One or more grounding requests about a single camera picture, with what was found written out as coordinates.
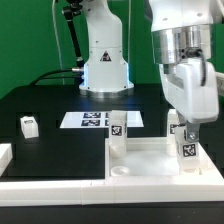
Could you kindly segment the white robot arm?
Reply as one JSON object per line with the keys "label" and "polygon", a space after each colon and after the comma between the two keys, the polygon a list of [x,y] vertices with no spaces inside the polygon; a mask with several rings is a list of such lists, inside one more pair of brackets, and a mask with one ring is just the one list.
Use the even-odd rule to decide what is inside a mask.
{"label": "white robot arm", "polygon": [[[153,50],[166,100],[176,109],[182,135],[199,139],[202,123],[219,113],[216,71],[212,57],[212,26],[224,19],[224,0],[140,0],[150,22],[128,27],[128,52]],[[130,63],[123,57],[122,23],[108,7],[108,0],[84,0],[89,58],[84,64],[80,92],[111,97],[133,89]],[[151,44],[141,36],[148,34]]]}

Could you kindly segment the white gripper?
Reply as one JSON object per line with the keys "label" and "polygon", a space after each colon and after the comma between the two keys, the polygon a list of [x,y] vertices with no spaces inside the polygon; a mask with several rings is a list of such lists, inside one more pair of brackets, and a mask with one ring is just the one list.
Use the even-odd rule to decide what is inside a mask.
{"label": "white gripper", "polygon": [[186,123],[186,140],[198,142],[199,123],[215,121],[219,114],[217,81],[213,65],[206,63],[204,85],[201,85],[200,61],[177,64],[170,70],[160,64],[159,71],[166,100],[189,121]]}

